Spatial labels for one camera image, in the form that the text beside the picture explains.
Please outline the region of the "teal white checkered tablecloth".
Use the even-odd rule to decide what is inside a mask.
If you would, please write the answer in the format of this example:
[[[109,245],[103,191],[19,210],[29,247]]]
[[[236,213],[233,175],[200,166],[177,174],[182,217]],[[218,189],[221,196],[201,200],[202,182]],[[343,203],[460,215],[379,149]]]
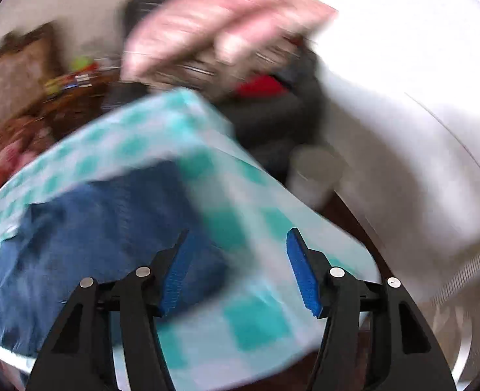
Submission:
[[[229,265],[224,286],[159,322],[180,390],[232,388],[269,376],[316,349],[323,324],[306,310],[286,252],[297,228],[310,247],[355,277],[376,282],[371,255],[266,173],[234,139],[230,123],[186,89],[150,96],[93,121],[16,173],[0,189],[0,246],[27,208],[81,184],[171,161],[208,237]],[[36,356],[0,346],[24,371]]]

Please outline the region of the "plaid folded blanket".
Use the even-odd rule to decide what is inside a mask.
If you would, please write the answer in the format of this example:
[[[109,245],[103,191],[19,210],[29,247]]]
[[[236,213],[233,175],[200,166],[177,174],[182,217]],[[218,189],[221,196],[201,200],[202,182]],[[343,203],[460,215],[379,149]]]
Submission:
[[[157,68],[147,73],[140,82],[152,92],[186,87],[214,101],[231,94],[255,77],[277,72],[297,58],[297,45],[285,39],[260,48],[232,65],[218,61],[214,50],[209,48]]]

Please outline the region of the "dark wooden nightstand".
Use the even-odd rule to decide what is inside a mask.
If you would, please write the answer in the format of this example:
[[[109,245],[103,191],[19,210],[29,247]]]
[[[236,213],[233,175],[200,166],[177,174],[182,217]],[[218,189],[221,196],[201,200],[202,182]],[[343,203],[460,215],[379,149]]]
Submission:
[[[44,119],[52,136],[59,141],[102,115],[102,103],[117,72],[106,72],[82,80],[78,87],[62,91],[38,106],[37,116]]]

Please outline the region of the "white wardrobe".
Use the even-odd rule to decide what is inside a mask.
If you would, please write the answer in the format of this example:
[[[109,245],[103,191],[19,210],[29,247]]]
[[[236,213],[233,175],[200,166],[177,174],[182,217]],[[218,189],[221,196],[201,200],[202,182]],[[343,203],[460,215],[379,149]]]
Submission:
[[[480,241],[480,0],[321,0],[339,193],[418,301]]]

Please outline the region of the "white electric fan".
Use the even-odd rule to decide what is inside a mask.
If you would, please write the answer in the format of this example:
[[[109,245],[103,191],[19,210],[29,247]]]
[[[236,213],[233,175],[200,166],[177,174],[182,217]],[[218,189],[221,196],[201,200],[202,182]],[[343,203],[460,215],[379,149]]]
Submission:
[[[450,366],[457,389],[480,374],[480,242],[452,265],[450,276],[420,305]]]

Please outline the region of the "red cloth item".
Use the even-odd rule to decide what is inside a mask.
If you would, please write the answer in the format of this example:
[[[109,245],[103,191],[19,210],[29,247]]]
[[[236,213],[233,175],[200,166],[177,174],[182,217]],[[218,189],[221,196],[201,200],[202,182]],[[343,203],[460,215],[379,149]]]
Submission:
[[[286,93],[287,87],[270,75],[254,77],[235,90],[235,95],[241,99],[264,99]]]

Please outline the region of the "blue denim jeans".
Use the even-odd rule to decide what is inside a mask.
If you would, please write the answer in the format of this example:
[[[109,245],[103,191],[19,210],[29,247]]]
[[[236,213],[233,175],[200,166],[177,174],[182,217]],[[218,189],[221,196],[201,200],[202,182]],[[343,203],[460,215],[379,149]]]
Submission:
[[[29,206],[0,246],[0,346],[36,356],[80,280],[119,280],[173,246],[183,231],[191,260],[175,313],[215,295],[229,275],[175,163],[81,184]]]

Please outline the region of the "pink floral pillow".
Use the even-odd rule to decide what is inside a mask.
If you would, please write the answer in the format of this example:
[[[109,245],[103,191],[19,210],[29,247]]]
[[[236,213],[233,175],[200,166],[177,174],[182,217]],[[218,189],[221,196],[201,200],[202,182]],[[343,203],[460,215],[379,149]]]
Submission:
[[[122,52],[121,78],[143,74],[207,46],[225,26],[279,0],[166,0],[131,30]]]
[[[320,0],[277,0],[276,5],[241,17],[214,39],[217,60],[233,65],[281,38],[306,36],[324,26],[337,10]]]

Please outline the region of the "green crumpled bag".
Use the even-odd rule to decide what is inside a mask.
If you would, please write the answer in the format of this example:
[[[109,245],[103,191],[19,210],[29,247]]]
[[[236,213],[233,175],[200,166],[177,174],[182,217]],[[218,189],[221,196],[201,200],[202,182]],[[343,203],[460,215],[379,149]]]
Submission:
[[[90,69],[93,65],[93,59],[86,56],[74,57],[69,65],[71,72],[81,72]]]

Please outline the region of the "lower pink floral pillow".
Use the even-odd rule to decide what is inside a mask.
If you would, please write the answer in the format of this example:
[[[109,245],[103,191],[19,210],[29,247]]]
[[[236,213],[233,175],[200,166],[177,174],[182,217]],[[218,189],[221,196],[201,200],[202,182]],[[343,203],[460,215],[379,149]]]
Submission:
[[[281,38],[306,36],[324,26],[337,10],[320,0],[277,0],[276,5],[241,17],[214,39],[217,60],[233,65]]]

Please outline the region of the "upper pink floral pillow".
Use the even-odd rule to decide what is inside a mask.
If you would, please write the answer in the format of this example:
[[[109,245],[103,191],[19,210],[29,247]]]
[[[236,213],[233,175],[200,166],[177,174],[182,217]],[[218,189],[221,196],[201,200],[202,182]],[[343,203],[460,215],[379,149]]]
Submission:
[[[207,46],[225,26],[279,0],[166,0],[131,30],[122,52],[121,78],[143,74]]]

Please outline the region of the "tufted tan leather headboard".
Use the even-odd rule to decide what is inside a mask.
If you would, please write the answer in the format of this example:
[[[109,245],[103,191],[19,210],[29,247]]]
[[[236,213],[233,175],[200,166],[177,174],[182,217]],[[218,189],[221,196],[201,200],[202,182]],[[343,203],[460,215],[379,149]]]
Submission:
[[[0,126],[42,102],[45,84],[63,73],[54,23],[7,34],[0,42]]]

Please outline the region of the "white cylindrical bin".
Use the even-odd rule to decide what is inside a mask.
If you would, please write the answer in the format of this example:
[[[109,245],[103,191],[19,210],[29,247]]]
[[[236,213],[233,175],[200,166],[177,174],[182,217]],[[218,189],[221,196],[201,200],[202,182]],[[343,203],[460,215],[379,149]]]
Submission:
[[[286,188],[308,207],[319,209],[339,184],[345,166],[345,161],[327,147],[295,147],[291,152]]]

